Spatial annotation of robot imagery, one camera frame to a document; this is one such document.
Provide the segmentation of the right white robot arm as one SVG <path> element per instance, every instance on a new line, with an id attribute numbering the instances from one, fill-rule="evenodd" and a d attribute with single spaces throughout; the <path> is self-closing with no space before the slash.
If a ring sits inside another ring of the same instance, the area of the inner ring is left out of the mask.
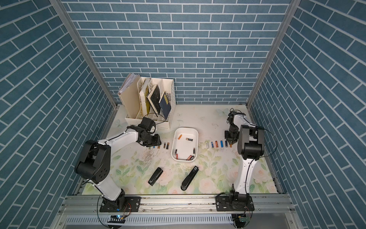
<path id="1" fill-rule="evenodd" d="M 233 184 L 234 192 L 248 194 L 254 166 L 264 155 L 265 129 L 252 124 L 245 113 L 235 109 L 230 110 L 227 123 L 229 129 L 225 131 L 225 139 L 230 145 L 237 144 L 241 158 L 238 177 Z"/>

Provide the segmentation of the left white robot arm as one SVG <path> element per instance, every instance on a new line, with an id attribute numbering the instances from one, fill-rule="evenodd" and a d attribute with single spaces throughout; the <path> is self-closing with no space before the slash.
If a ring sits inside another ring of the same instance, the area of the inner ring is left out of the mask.
<path id="1" fill-rule="evenodd" d="M 123 190 L 110 175 L 112 155 L 123 147 L 138 143 L 143 147 L 161 144 L 160 136 L 155 133 L 156 122 L 144 117 L 140 124 L 130 125 L 127 129 L 110 138 L 88 140 L 84 143 L 74 171 L 83 179 L 90 181 L 104 199 L 121 202 Z"/>

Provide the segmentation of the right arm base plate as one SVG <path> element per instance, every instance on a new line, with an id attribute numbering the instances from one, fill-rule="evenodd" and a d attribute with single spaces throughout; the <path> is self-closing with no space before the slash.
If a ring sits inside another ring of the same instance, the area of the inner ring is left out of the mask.
<path id="1" fill-rule="evenodd" d="M 217 195 L 215 206 L 217 211 L 254 211 L 254 203 L 249 194 L 238 194 L 234 197 Z"/>

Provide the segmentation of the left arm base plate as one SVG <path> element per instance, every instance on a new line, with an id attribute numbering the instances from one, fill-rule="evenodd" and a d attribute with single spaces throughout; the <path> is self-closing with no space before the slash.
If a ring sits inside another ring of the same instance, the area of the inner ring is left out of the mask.
<path id="1" fill-rule="evenodd" d="M 102 200 L 103 202 L 99 209 L 100 212 L 138 212 L 141 203 L 141 197 L 139 196 L 122 196 L 115 201 L 103 197 Z"/>

